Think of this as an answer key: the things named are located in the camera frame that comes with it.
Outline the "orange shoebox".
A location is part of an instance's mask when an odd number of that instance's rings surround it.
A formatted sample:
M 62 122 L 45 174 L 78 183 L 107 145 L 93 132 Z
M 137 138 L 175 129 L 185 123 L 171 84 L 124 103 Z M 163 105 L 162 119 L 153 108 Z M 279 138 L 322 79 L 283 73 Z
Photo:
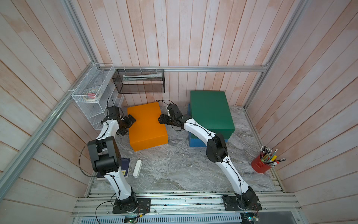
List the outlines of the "orange shoebox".
M 135 152 L 168 143 L 166 126 L 158 121 L 158 102 L 129 107 L 127 112 L 136 119 L 129 128 L 130 146 Z

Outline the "green shoebox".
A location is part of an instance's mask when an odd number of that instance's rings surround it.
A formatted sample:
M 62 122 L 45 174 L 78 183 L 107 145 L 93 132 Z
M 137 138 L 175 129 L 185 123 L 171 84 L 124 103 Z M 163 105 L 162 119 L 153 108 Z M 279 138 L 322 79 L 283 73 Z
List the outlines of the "green shoebox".
M 227 97 L 223 91 L 191 91 L 189 114 L 201 126 L 221 133 L 228 140 L 235 131 Z

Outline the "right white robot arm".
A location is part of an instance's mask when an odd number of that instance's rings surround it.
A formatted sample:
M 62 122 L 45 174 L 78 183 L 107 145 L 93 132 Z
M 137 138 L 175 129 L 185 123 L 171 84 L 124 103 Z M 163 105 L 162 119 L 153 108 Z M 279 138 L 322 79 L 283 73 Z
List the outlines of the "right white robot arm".
M 177 126 L 186 130 L 197 136 L 206 145 L 208 159 L 218 165 L 231 183 L 239 208 L 243 210 L 262 209 L 258 196 L 234 167 L 222 134 L 207 130 L 189 115 L 183 115 L 178 106 L 172 103 L 167 105 L 167 115 L 160 115 L 158 121 L 160 124 Z

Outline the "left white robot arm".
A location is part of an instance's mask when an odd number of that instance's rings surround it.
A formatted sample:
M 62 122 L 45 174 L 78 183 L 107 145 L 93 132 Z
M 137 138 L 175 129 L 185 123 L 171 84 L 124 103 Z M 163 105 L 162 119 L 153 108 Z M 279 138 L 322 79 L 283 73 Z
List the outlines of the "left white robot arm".
M 99 136 L 87 143 L 93 170 L 109 181 L 116 194 L 116 206 L 127 211 L 137 207 L 138 201 L 121 170 L 121 154 L 115 136 L 128 133 L 135 122 L 136 119 L 131 115 L 108 115 Z

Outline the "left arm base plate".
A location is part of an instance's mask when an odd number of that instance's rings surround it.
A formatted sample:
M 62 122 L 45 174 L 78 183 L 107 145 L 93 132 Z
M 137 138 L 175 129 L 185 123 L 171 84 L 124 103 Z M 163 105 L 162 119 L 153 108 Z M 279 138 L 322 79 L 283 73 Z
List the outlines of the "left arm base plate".
M 113 214 L 146 214 L 150 212 L 151 199 L 132 197 L 124 200 L 115 200 Z

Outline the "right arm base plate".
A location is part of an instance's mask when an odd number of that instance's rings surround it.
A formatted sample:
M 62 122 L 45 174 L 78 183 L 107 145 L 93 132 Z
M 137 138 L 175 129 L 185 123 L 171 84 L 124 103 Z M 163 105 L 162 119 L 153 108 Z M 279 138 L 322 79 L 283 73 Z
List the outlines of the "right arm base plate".
M 247 199 L 241 196 L 222 196 L 225 211 L 261 211 L 262 206 L 258 196 L 253 196 L 251 199 Z

